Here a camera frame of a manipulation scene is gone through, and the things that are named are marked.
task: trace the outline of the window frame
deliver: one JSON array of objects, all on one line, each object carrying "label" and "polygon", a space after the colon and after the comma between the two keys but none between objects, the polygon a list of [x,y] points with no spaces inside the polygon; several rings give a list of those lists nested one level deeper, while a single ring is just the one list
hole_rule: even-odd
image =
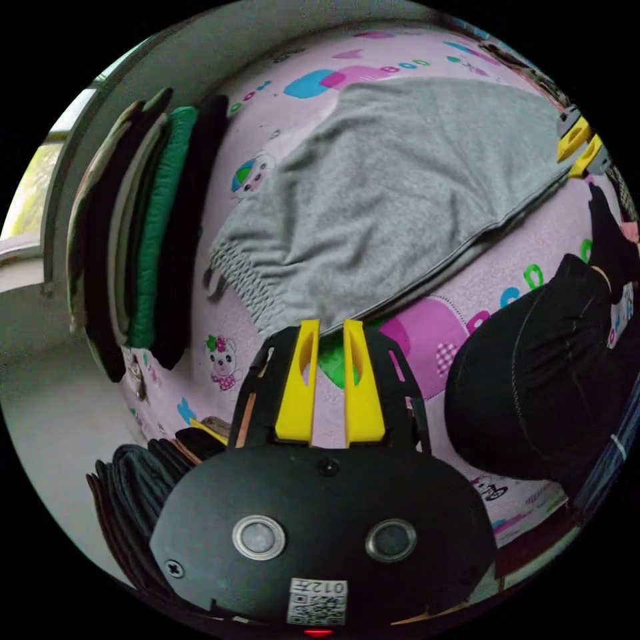
[{"label": "window frame", "polygon": [[190,16],[158,33],[154,33],[138,46],[129,50],[129,54],[123,56],[120,64],[110,74],[104,76],[101,72],[84,89],[95,89],[95,93],[89,98],[78,118],[69,131],[50,132],[41,145],[62,142],[62,149],[55,164],[45,196],[45,206],[40,223],[39,237],[37,233],[21,234],[13,238],[0,241],[0,269],[3,264],[15,263],[22,259],[41,258],[43,261],[43,284],[52,284],[53,278],[53,251],[55,240],[55,218],[57,207],[62,194],[67,171],[73,160],[77,148],[82,140],[88,124],[94,118],[102,104],[113,90],[120,84],[123,78],[152,50],[164,40],[178,33],[186,26],[213,13],[217,9],[208,9]]},{"label": "window frame", "polygon": [[40,143],[38,148],[49,144],[62,145],[53,171],[51,172],[51,177],[47,184],[47,192],[45,194],[45,204],[42,214],[42,220],[40,223],[40,231],[22,233],[20,235],[0,240],[0,268],[2,268],[2,266],[6,264],[13,264],[18,260],[42,258],[45,265],[44,282],[50,282],[53,279],[53,268],[47,269],[46,267],[47,262],[53,261],[47,260],[47,254],[51,253],[49,244],[53,243],[54,226],[54,216],[48,215],[48,213],[51,211],[52,205],[57,201],[57,198],[52,197],[52,195],[54,195],[54,189],[57,185],[60,184],[60,182],[62,182],[64,178],[64,175],[62,175],[64,174],[64,171],[61,171],[61,169],[66,169],[66,167],[68,166],[68,162],[64,162],[64,156],[67,153],[69,143],[74,138],[73,134],[76,129],[79,128],[79,126],[80,128],[83,128],[81,124],[83,121],[85,121],[85,118],[88,115],[94,114],[94,112],[96,112],[97,110],[97,107],[102,104],[106,96],[104,96],[103,99],[99,99],[97,101],[97,105],[94,105],[94,102],[99,98],[101,92],[109,84],[113,84],[115,86],[115,84],[117,84],[117,82],[119,82],[124,76],[124,74],[126,74],[126,72],[128,72],[128,70],[134,64],[136,64],[138,60],[140,60],[140,58],[144,57],[144,55],[146,55],[155,46],[158,35],[160,34],[152,35],[141,42],[138,46],[130,49],[127,52],[128,55],[122,56],[120,63],[110,72],[110,74],[104,75],[104,72],[101,72],[94,80],[92,80],[92,82],[90,82],[90,84],[86,86],[83,91],[92,89],[94,90],[94,94],[89,98],[85,106],[82,108],[71,128],[64,131],[50,131],[47,134],[46,138]]}]

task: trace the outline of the mattress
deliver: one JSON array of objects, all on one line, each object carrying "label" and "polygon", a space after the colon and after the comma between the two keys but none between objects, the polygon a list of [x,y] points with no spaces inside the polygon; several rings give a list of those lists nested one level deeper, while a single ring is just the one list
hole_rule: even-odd
[{"label": "mattress", "polygon": [[[398,76],[472,77],[538,91],[470,38],[432,26],[397,23],[351,25],[288,43],[222,86],[232,120],[209,184],[192,308],[185,310],[192,317],[191,349],[172,371],[163,370],[149,352],[133,350],[145,383],[142,401],[129,376],[121,383],[147,438],[172,437],[191,419],[230,422],[244,374],[261,346],[234,290],[214,300],[216,282],[206,288],[200,278],[209,246],[226,217],[331,113],[341,88]],[[613,186],[605,177],[595,182],[620,220]],[[403,348],[423,392],[433,454],[474,484],[499,547],[540,524],[566,502],[566,496],[555,483],[492,477],[456,455],[443,418],[447,372],[470,333],[490,314],[548,281],[565,253],[588,258],[589,199],[588,186],[570,180],[508,238],[381,327]],[[610,346],[632,310],[629,285],[620,304],[611,309]],[[313,428],[313,444],[318,447],[345,446],[343,392],[335,382],[339,381],[331,371],[319,371]]]}]

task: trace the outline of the qr code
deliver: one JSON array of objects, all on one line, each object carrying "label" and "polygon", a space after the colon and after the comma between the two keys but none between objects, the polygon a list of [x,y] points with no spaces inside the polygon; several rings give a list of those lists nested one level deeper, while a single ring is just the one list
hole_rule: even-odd
[{"label": "qr code", "polygon": [[342,585],[342,589],[340,587],[340,582],[292,583],[287,622],[309,626],[344,625],[347,615],[346,583]]}]

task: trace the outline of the cartoon bear print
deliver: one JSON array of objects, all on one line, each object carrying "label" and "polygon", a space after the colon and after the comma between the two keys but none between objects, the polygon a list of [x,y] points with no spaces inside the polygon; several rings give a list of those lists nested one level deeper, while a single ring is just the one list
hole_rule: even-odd
[{"label": "cartoon bear print", "polygon": [[236,366],[236,346],[231,338],[210,335],[205,342],[205,350],[211,360],[211,380],[220,391],[234,388],[242,377]]},{"label": "cartoon bear print", "polygon": [[502,497],[509,490],[508,487],[497,486],[502,480],[504,480],[504,478],[492,478],[488,475],[481,475],[472,480],[471,484],[485,502],[492,502]]},{"label": "cartoon bear print", "polygon": [[244,200],[248,195],[257,191],[265,178],[275,168],[275,158],[262,150],[245,162],[234,174],[231,181],[231,197],[235,200]]}]

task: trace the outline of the stacked clothes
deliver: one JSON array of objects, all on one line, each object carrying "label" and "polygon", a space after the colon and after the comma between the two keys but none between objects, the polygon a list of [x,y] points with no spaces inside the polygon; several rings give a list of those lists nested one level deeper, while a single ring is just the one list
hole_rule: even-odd
[{"label": "stacked clothes", "polygon": [[190,427],[178,431],[174,440],[150,440],[147,449],[122,445],[111,462],[98,460],[95,473],[87,475],[107,546],[136,589],[160,601],[178,600],[149,550],[149,540],[176,484],[224,450],[220,440]]},{"label": "stacked clothes", "polygon": [[112,126],[71,211],[67,297],[112,382],[123,347],[148,349],[172,369],[189,343],[193,260],[211,168],[227,128],[215,92],[169,114],[173,90],[137,101]]}]

